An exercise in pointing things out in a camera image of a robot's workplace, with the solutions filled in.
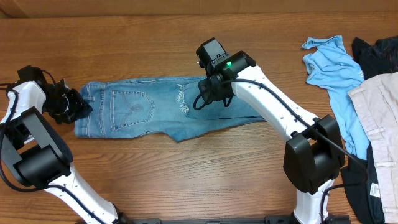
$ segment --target wooden surface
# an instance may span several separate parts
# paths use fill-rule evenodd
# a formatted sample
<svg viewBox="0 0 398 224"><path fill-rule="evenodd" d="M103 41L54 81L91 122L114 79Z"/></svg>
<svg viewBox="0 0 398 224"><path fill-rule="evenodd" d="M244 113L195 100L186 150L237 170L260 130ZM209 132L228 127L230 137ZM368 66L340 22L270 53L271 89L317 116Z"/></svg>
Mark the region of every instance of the wooden surface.
<svg viewBox="0 0 398 224"><path fill-rule="evenodd" d="M28 64L76 89L93 80L204 75L195 51L216 37L229 52L247 52L286 95L322 117L332 112L327 92L305 83L302 58L314 51L300 48L307 37L342 35L351 53L356 36L373 43L397 35L397 21L395 12L3 19L0 82L16 81ZM0 117L7 104L2 96ZM261 218L295 207L295 188L282 168L284 143L267 123L177 144L164 134L77 138L73 125L48 120L70 146L80 174L131 218ZM356 222L342 189L332 191L328 210ZM46 192L23 194L0 183L0 223L77 219Z"/></svg>
<svg viewBox="0 0 398 224"><path fill-rule="evenodd" d="M396 0L0 0L15 18L398 11Z"/></svg>

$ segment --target table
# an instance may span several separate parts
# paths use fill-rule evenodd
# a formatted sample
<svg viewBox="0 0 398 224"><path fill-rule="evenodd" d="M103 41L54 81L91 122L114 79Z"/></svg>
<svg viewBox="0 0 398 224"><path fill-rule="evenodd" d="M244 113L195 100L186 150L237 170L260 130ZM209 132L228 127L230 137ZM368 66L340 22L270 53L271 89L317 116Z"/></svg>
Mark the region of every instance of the table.
<svg viewBox="0 0 398 224"><path fill-rule="evenodd" d="M76 89L93 80L204 75L195 51L216 37L231 53L247 52L286 95L323 117L332 114L327 92L305 83L302 58L314 51L300 48L307 37L342 35L351 53L356 36L373 43L397 35L397 21L394 12L1 19L0 82L16 81L28 64ZM3 117L8 101L1 99ZM295 207L295 188L282 168L284 143L267 123L176 143L164 134L77 138L73 125L46 118L85 180L131 218L261 218ZM328 210L358 222L343 189L332 191ZM24 194L0 183L0 223L78 219L46 192Z"/></svg>

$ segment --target blue jeans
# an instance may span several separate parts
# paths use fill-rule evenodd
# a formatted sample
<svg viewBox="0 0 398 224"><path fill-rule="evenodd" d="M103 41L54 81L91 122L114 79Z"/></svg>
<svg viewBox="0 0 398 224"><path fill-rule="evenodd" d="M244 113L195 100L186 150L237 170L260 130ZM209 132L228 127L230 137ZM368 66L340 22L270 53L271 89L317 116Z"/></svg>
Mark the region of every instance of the blue jeans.
<svg viewBox="0 0 398 224"><path fill-rule="evenodd" d="M229 107L213 102L193 109L198 82L205 77L140 78L90 82L80 90L91 105L89 117L75 123L75 134L86 138L134 138L165 133L176 141L208 131L264 119L243 100L233 98Z"/></svg>

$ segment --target clothing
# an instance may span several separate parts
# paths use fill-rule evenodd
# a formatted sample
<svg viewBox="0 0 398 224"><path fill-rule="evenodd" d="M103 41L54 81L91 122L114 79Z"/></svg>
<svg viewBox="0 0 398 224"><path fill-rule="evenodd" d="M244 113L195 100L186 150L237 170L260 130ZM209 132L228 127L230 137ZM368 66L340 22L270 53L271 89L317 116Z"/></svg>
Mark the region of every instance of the clothing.
<svg viewBox="0 0 398 224"><path fill-rule="evenodd" d="M375 186L378 186L376 168L374 167L372 145L366 150L368 160L357 159L363 166L367 167L369 179L366 184L352 187L345 187L347 199L353 211L362 224L382 224L384 214L381 206L381 199L375 195ZM357 163L348 159L348 166L340 170L344 184L360 183L364 180L365 174Z"/></svg>
<svg viewBox="0 0 398 224"><path fill-rule="evenodd" d="M166 133L176 141L209 131L264 119L243 100L234 98L193 109L198 82L205 77L142 78L91 82L80 90L93 111L75 123L75 134L89 138L134 138Z"/></svg>
<svg viewBox="0 0 398 224"><path fill-rule="evenodd" d="M363 131L347 92L363 81L361 67L346 53L342 36L329 39L308 38L305 49L317 47L314 54L304 56L307 83L328 90L330 106L349 153L366 160L369 140Z"/></svg>
<svg viewBox="0 0 398 224"><path fill-rule="evenodd" d="M398 72L398 36L378 40L373 46L355 37L353 55L365 80L379 74Z"/></svg>
<svg viewBox="0 0 398 224"><path fill-rule="evenodd" d="M351 90L372 149L386 223L398 223L398 73L376 75Z"/></svg>

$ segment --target beige pants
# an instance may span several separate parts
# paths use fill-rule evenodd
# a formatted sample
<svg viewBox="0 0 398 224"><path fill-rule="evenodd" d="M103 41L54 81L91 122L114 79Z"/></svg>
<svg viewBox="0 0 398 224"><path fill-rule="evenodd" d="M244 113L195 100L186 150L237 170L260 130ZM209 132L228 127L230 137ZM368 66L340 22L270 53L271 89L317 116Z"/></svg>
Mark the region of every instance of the beige pants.
<svg viewBox="0 0 398 224"><path fill-rule="evenodd" d="M377 75L349 93L373 149L386 223L398 223L398 72Z"/></svg>

